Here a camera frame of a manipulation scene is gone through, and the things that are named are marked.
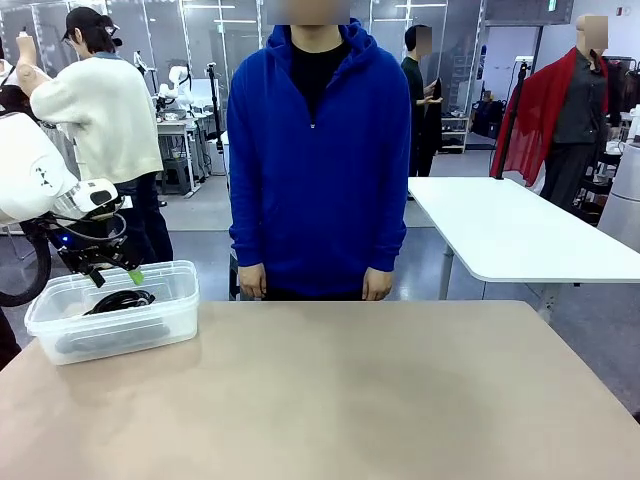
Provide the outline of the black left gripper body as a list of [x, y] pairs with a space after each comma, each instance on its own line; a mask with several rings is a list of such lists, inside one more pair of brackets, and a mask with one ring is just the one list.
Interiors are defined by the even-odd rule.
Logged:
[[143, 260], [120, 220], [82, 221], [56, 227], [54, 248], [71, 272], [84, 275], [106, 266], [132, 271]]

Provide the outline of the person's right hand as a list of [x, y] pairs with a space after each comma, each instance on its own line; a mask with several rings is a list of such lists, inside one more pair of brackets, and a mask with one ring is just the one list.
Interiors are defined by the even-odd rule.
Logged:
[[262, 299], [266, 295], [266, 272], [262, 263], [239, 267], [238, 282], [241, 291], [251, 299]]

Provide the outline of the person's left hand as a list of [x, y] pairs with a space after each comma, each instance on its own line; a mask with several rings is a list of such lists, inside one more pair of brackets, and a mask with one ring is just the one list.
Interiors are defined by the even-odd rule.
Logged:
[[393, 273], [368, 268], [363, 280], [362, 299], [364, 301], [384, 300], [391, 292]]

